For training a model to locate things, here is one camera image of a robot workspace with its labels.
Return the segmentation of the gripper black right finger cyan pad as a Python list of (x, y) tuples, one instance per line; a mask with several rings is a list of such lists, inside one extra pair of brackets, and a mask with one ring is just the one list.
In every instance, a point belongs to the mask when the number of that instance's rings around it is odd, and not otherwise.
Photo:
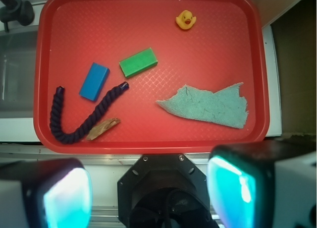
[(316, 164), (314, 142), (216, 146), (207, 167), (211, 204), (227, 228), (314, 228)]

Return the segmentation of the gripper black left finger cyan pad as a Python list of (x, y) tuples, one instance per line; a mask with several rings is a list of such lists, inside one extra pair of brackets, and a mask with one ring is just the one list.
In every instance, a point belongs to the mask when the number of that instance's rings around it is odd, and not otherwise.
[(86, 228), (92, 184), (78, 159), (0, 165), (2, 228)]

